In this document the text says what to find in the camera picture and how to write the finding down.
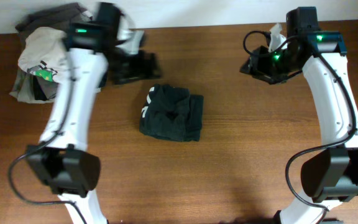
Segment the dark green t-shirt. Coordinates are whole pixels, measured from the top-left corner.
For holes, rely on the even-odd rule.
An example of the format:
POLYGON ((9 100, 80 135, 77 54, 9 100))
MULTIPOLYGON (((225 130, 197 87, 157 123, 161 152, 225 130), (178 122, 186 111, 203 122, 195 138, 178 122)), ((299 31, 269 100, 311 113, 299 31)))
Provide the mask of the dark green t-shirt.
POLYGON ((203 127, 204 96, 187 88, 155 84, 146 96, 139 131, 156 139, 199 141, 203 127))

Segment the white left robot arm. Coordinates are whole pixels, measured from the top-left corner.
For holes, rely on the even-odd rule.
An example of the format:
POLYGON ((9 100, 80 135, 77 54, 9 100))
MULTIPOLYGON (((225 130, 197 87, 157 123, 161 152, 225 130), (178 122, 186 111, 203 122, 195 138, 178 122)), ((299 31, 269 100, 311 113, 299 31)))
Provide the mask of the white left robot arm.
POLYGON ((96 89, 107 74, 118 85, 160 78, 156 55, 142 50, 145 34, 129 30, 118 37, 124 13, 102 2, 92 22, 74 23, 63 44, 67 70, 37 145, 25 160, 40 182, 64 204, 73 223, 106 223, 96 194, 101 162, 87 151, 88 126, 96 89))

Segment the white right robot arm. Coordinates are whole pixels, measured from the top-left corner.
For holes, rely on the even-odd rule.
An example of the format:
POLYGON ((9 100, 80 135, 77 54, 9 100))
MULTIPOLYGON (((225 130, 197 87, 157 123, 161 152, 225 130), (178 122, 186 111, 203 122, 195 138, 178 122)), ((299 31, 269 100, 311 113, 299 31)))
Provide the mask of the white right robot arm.
POLYGON ((301 167, 300 191, 270 223, 328 223, 327 213, 358 196, 358 110, 347 72, 347 49, 338 31, 320 28, 315 7, 298 7, 264 32, 240 71, 271 85, 303 74, 313 95, 322 143, 301 167))

